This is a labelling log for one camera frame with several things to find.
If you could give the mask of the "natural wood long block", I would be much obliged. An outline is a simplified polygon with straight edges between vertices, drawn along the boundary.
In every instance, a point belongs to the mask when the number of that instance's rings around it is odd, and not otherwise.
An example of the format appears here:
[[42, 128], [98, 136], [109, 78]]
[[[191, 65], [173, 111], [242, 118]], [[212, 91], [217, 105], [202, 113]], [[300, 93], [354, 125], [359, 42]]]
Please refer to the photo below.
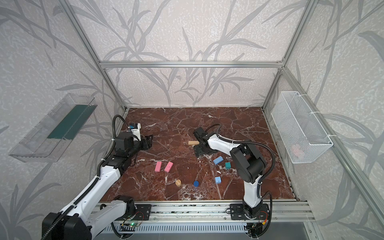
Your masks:
[[196, 145], [199, 145], [200, 142], [199, 141], [188, 141], [188, 145], [189, 146], [196, 146]]

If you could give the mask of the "pink block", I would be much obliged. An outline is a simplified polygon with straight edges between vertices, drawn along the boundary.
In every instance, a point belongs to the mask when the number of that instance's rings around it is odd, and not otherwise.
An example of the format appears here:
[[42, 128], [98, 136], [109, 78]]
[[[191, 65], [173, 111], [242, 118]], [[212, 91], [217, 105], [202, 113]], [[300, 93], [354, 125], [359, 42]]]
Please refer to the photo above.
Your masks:
[[162, 168], [162, 162], [161, 161], [156, 162], [155, 172], [159, 173], [161, 171], [161, 168]]
[[173, 165], [174, 165], [174, 163], [172, 163], [172, 162], [168, 162], [167, 165], [166, 165], [166, 167], [165, 167], [165, 169], [164, 169], [164, 171], [165, 171], [166, 173], [169, 173], [169, 172], [171, 171]]

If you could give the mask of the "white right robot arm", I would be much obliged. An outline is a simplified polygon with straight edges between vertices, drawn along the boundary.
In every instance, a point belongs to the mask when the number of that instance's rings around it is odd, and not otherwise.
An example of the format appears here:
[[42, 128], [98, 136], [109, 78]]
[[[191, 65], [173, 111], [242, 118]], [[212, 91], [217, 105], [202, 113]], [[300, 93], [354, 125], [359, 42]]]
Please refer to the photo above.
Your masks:
[[230, 156], [238, 175], [244, 181], [243, 207], [248, 219], [255, 219], [261, 211], [263, 197], [261, 185], [276, 164], [274, 152], [266, 145], [252, 141], [237, 141], [197, 128], [193, 132], [199, 142], [194, 146], [195, 155], [211, 155], [221, 152]]

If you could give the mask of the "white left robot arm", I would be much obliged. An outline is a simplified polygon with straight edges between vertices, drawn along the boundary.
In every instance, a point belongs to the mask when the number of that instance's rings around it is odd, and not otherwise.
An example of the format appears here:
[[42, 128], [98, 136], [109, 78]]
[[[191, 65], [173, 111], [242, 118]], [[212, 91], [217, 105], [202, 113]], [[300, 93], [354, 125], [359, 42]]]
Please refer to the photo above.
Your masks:
[[43, 240], [92, 240], [119, 218], [129, 219], [138, 213], [132, 197], [117, 196], [96, 214], [92, 211], [109, 188], [131, 166], [132, 158], [152, 147], [153, 136], [138, 141], [131, 132], [128, 147], [120, 155], [110, 156], [100, 164], [93, 180], [58, 213], [49, 213], [42, 222]]

